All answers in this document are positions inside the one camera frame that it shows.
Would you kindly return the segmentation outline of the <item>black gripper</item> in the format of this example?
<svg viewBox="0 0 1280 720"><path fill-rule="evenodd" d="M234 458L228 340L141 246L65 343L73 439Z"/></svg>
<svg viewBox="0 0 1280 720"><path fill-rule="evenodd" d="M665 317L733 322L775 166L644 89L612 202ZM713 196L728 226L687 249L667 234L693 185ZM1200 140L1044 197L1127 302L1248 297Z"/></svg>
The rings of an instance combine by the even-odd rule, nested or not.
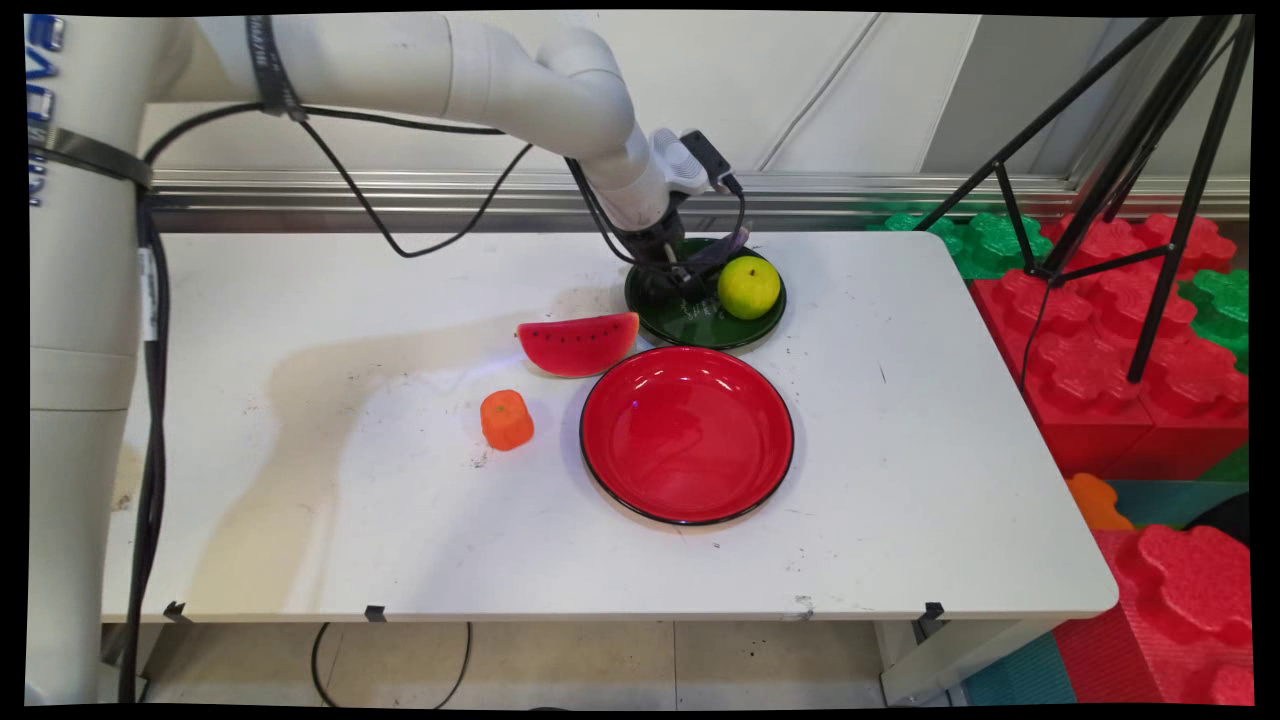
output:
<svg viewBox="0 0 1280 720"><path fill-rule="evenodd" d="M710 291L707 274L714 263L710 252L695 252L680 261L676 245L685 240L685 228L677 208L668 208L654 224L640 231L612 227L622 250L612 246L614 255L637 270L637 311L658 313L678 305L681 299L705 299ZM680 269L678 277L673 273Z"/></svg>

